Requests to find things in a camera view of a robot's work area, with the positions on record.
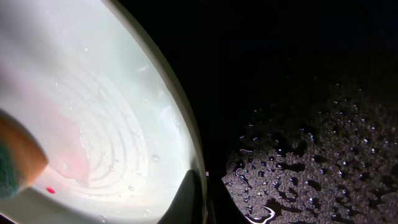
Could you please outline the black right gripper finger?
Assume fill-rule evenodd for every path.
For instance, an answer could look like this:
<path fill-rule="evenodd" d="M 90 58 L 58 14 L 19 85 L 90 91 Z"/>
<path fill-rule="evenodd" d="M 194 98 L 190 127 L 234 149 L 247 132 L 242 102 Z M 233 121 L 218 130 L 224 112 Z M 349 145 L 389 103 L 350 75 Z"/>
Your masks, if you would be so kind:
<path fill-rule="evenodd" d="M 202 222 L 202 189 L 199 175 L 188 170 L 177 193 L 158 224 L 200 224 Z"/>

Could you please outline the mint green plate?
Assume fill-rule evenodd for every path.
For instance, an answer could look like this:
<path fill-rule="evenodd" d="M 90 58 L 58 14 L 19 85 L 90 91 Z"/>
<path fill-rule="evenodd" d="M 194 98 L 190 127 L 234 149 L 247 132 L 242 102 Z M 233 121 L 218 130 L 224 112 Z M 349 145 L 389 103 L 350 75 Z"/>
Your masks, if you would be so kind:
<path fill-rule="evenodd" d="M 174 71 L 119 1 L 2 1 L 1 109 L 49 165 L 1 202 L 15 223 L 158 223 L 188 170 L 206 175 Z"/>

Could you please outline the green yellow sponge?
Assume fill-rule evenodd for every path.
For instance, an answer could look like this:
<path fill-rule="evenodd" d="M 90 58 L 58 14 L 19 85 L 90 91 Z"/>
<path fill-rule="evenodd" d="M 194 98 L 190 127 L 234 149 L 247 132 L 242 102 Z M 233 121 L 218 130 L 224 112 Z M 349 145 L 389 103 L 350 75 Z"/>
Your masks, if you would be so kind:
<path fill-rule="evenodd" d="M 13 197 L 29 188 L 48 163 L 31 133 L 1 111 L 1 198 Z"/>

